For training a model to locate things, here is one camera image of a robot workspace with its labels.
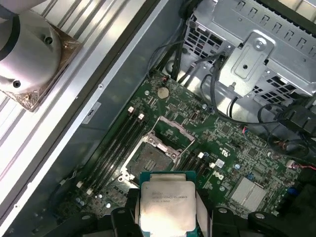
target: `metal frame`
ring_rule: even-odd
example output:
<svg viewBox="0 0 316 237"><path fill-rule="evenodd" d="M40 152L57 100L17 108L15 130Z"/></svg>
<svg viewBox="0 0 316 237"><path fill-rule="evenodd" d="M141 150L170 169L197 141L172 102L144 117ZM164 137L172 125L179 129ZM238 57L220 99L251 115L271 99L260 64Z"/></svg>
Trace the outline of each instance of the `metal frame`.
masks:
<svg viewBox="0 0 316 237"><path fill-rule="evenodd" d="M79 97L82 95L83 98L81 98L81 97L77 98L74 103L76 103L76 101L79 101L79 100L82 102L85 99L85 97L88 95L88 93L92 90L92 92L90 94L91 97L78 110L77 115L73 117L73 121L70 123L68 128L61 134L63 129L60 127L59 128L57 127L56 133L51 134L51 136L52 136L51 142L54 142L56 140L56 138L59 136L59 139L55 143L53 148L51 148L51 143L50 143L50 145L47 144L47 147L44 144L45 148L43 148L42 151L41 150L39 151L39 153L35 157L35 159L39 159L39 161L34 162L34 164L33 164L37 168L36 168L35 172L33 169L34 174L31 175L31 179L26 180L24 178L25 176L21 177L22 179L24 178L24 180L20 179L21 185L23 183L25 183L24 189L20 192L20 194L18 194L18 196L12 195L11 199L8 200L7 204L11 203L11 205L9 205L9 209L6 210L6 212L5 212L5 215L7 215L7 214L8 215L2 219L3 223L2 223L2 226L0 227L0 234L4 233L6 228L9 227L9 225L12 223L12 221L15 219L17 214L22 209L22 207L26 204L26 202L28 201L28 199L30 198L30 196L32 195L32 193L34 192L36 187L39 185L39 183L41 182L43 177L46 175L48 170L51 168L51 166L54 164L54 162L58 158L59 154L62 152L63 148L67 145L67 143L69 142L72 135L76 132L78 127L81 125L82 120L89 113L92 106L99 99L99 97L103 94L103 92L105 90L107 90L107 87L109 85L111 85L110 82L112 81L112 79L114 78L116 73L119 71L120 67L124 64L125 60L129 57L131 51L134 49L135 45L137 45L137 43L140 41L140 39L142 38L144 33L148 30L148 28L150 27L152 22L155 20L155 18L157 17L157 15L161 11L161 9L164 8L164 6L167 4L168 0L161 0L161 1L148 0L146 2L150 2L151 4L148 4L147 6L143 6L144 8L143 8L141 19L139 19L139 16L138 16L138 21L137 21L135 27L137 28L137 30L139 29L139 31L137 32L135 37L130 41L130 43L128 44L128 46L126 47L126 49L123 52L112 51L112 49L109 51L109 54L111 54L112 56L115 56L117 58L116 62L113 62L113 61L109 62L109 59L105 58L102 61L100 67L97 68L97 70L95 70L94 68L91 69L91 70L95 70L93 77L92 77L92 78L95 78L94 81L98 80L103 75L104 67L102 67L102 66L104 66L105 62L106 62L106 65L108 65L107 68L109 70L106 72L107 73L106 76L98 83L98 85L96 85L96 87L94 89L92 89L94 85L90 85L90 83L89 83L86 85L86 87L88 87L88 88L86 88L85 92L82 92L79 94ZM152 11L153 6L155 6L155 4L157 2L158 2L157 6ZM140 24L140 22L142 22L144 15L149 15L149 14L150 14L150 16L145 21L145 23L142 26L141 25L138 26ZM124 35L124 38L122 38L121 40L126 41L126 40L128 40L129 37L130 36ZM63 119L65 119L65 121L63 123L64 127L66 126L69 119L73 116L73 114L77 111L77 109L78 108L73 105L70 109L71 112L69 112L69 111L66 112L65 116L63 117ZM47 152L48 152L48 154L46 155L45 159L43 160L42 157Z"/></svg>

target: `black cable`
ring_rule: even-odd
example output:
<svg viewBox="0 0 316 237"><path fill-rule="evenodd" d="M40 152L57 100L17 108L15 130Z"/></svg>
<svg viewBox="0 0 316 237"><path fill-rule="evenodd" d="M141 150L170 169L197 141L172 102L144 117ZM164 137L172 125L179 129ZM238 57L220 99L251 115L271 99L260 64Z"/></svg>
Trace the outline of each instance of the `black cable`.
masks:
<svg viewBox="0 0 316 237"><path fill-rule="evenodd" d="M149 59L149 61L148 61L148 64L147 64L147 73L146 73L146 75L147 75L147 77L148 77L149 79L152 79L151 76L150 76L150 71L151 71L151 67L153 67L153 65L151 65L151 64L152 64L152 60L153 60L153 58L155 57L155 55L157 54L157 52L158 52L160 49L162 49L162 48L165 48L165 47L168 47L168 46L173 46L173 45L176 45L176 44L179 44L179 43L183 43L183 40L181 40L181 41L176 41L176 42L173 42L173 43L167 43L167 44L164 44L164 45L162 45L162 46L159 46L158 48L155 49L155 51L154 51L153 54L151 55L151 57L150 57L150 59Z"/></svg>
<svg viewBox="0 0 316 237"><path fill-rule="evenodd" d="M229 112L228 112L228 116L230 118L233 118L233 106L234 104L236 103L236 101L238 100L238 97L235 97L232 102L231 102L231 105L229 106Z"/></svg>
<svg viewBox="0 0 316 237"><path fill-rule="evenodd" d="M301 139L305 144L309 147L309 149L316 153L316 141L314 141L312 138L306 136L304 133L299 133Z"/></svg>
<svg viewBox="0 0 316 237"><path fill-rule="evenodd" d="M279 104L267 104L267 105L264 105L264 106L262 106L262 107L259 109L258 114L257 114L257 118L258 118L258 121L259 121L259 122L263 122L263 120L262 120L262 111L263 111L264 109L267 109L268 107L273 107L273 106L279 107L279 108L284 109L284 110L286 109L286 106L284 106L284 105L279 105ZM266 126L263 126L263 128L266 130L267 135L269 135L269 134L270 134L269 129L268 129Z"/></svg>
<svg viewBox="0 0 316 237"><path fill-rule="evenodd" d="M282 144L281 146L279 145L280 141L273 141L273 133L279 128L281 127L281 125L276 126L268 135L267 138L267 143L269 145L269 147L284 156L288 156L291 157L292 159L297 159L300 161L304 161L306 162L304 159L302 159L303 157L306 157L309 154L309 148L306 146L306 144L303 143L302 140L299 139L295 139L295 140L291 140L291 141L287 141L284 142L284 144ZM290 145L294 145L296 147L299 147L300 149L303 150L297 150L296 151L288 151L287 147Z"/></svg>
<svg viewBox="0 0 316 237"><path fill-rule="evenodd" d="M187 76L190 75L190 74L194 71L194 69L197 67L197 65L198 65L199 63L208 62L208 61L213 61L213 60L217 59L219 56L220 56L220 54L217 53L217 54L213 54L213 55L211 55L211 56L208 56L208 57L206 57L206 58L201 58L201 59L199 59L199 60L196 60L193 65L190 65L190 67L189 67L189 69L186 71L186 73L178 80L178 83L181 84L181 83L185 80L185 78L187 78ZM187 86L189 85L189 83L190 83L190 81L188 80L188 81L184 84L184 87L187 87Z"/></svg>
<svg viewBox="0 0 316 237"><path fill-rule="evenodd" d="M278 121L273 121L273 122L243 122L243 121L238 121L235 119L232 119L228 116L226 116L224 113L218 110L217 105L216 105L216 99L215 99L215 83L219 78L219 69L222 64L222 59L216 60L214 64L214 71L213 71L213 76L208 74L206 77L211 76L211 86L210 86L210 97L211 97L211 102L214 108L215 113L222 119L231 123L237 123L237 124L242 124L245 126L262 126L262 125L268 125L268 124L275 124L278 123Z"/></svg>
<svg viewBox="0 0 316 237"><path fill-rule="evenodd" d="M185 38L185 34L186 34L186 21L183 21L182 23L182 27L181 27L181 31L180 31L180 35L178 37L178 41L184 41ZM178 75L180 73L180 68L181 68L181 56L182 56L182 48L183 48L183 43L180 43L177 45L177 49L176 49L176 53L175 53L175 57L174 57L174 62L173 62L173 66L172 66L172 72L170 77L173 80L177 80Z"/></svg>

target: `screw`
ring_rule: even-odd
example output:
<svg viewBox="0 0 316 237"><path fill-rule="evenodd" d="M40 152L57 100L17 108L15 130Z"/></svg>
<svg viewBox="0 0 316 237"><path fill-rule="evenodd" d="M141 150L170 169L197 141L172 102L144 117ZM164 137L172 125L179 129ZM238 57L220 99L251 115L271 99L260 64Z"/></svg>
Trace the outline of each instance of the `screw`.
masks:
<svg viewBox="0 0 316 237"><path fill-rule="evenodd" d="M15 80L14 82L13 82L13 87L14 88L19 88L21 86L21 82L19 81L19 80Z"/></svg>
<svg viewBox="0 0 316 237"><path fill-rule="evenodd" d="M51 43L53 43L53 39L52 39L52 37L46 37L46 38L44 39L44 42L45 42L46 44L50 45Z"/></svg>
<svg viewBox="0 0 316 237"><path fill-rule="evenodd" d="M265 219L266 217L263 215L263 214L261 214L261 213L256 213L255 214L255 217L257 217L258 219Z"/></svg>
<svg viewBox="0 0 316 237"><path fill-rule="evenodd" d="M220 213L227 213L227 210L225 208L219 208L218 211Z"/></svg>

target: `microchip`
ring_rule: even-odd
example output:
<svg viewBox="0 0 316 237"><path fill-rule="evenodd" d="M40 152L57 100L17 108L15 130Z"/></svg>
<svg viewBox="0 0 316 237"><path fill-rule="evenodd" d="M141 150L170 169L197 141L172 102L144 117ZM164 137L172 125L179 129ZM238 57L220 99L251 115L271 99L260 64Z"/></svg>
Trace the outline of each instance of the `microchip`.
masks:
<svg viewBox="0 0 316 237"><path fill-rule="evenodd" d="M251 148L251 149L248 151L248 155L250 155L251 157L255 157L257 154L258 154L258 152L257 152L257 150L254 149L254 148Z"/></svg>
<svg viewBox="0 0 316 237"><path fill-rule="evenodd" d="M253 212L258 208L267 191L247 178L241 177L232 193L232 200Z"/></svg>
<svg viewBox="0 0 316 237"><path fill-rule="evenodd" d="M196 187L191 181L144 182L140 227L151 236L186 236L196 228L196 203Z"/></svg>
<svg viewBox="0 0 316 237"><path fill-rule="evenodd" d="M142 171L164 171L172 163L172 159L157 148L146 143L136 158L126 166L137 179Z"/></svg>
<svg viewBox="0 0 316 237"><path fill-rule="evenodd" d="M230 130L231 128L227 125L224 125L221 129L221 131L224 132L225 134L228 134Z"/></svg>

